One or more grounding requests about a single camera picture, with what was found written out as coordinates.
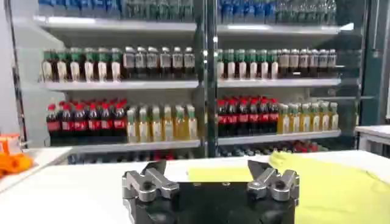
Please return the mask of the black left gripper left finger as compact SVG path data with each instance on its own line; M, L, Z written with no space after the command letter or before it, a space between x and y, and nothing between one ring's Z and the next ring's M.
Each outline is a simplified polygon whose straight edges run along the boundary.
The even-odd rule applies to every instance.
M154 161L138 173L136 170L126 171L122 176L122 198L126 200L138 198L142 202L152 202L158 196L173 199L180 191L180 185L167 179L166 161Z

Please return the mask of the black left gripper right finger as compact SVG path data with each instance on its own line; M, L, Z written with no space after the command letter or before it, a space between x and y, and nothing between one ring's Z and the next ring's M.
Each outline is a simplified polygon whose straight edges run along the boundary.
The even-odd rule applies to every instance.
M280 173L268 163L248 160L247 166L253 177L247 184L248 193L261 199L269 195L275 201L299 200L300 176L294 170Z

